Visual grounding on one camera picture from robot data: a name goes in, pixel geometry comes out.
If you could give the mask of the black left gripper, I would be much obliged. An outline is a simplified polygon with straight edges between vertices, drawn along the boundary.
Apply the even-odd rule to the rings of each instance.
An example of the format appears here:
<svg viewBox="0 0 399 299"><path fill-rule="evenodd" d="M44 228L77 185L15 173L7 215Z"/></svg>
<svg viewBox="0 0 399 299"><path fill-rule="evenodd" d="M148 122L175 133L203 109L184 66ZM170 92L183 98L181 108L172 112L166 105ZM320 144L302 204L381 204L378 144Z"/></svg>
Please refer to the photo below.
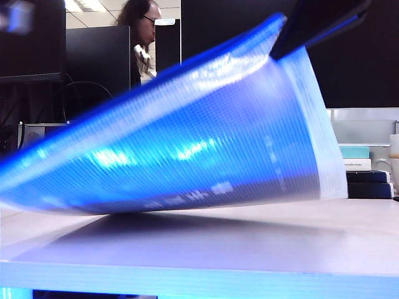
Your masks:
<svg viewBox="0 0 399 299"><path fill-rule="evenodd" d="M33 28L34 5L28 1L1 1L1 32L28 34Z"/></svg>

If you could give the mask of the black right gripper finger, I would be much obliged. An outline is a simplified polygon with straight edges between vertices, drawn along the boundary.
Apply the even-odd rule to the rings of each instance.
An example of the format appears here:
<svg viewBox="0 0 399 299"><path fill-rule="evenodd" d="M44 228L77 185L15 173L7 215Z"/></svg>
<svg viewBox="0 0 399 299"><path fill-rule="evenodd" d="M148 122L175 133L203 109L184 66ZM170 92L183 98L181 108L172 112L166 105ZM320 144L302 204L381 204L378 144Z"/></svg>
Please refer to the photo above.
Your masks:
<svg viewBox="0 0 399 299"><path fill-rule="evenodd" d="M300 47L310 47L357 26L370 4L368 0L297 1L270 56L280 60Z"/></svg>

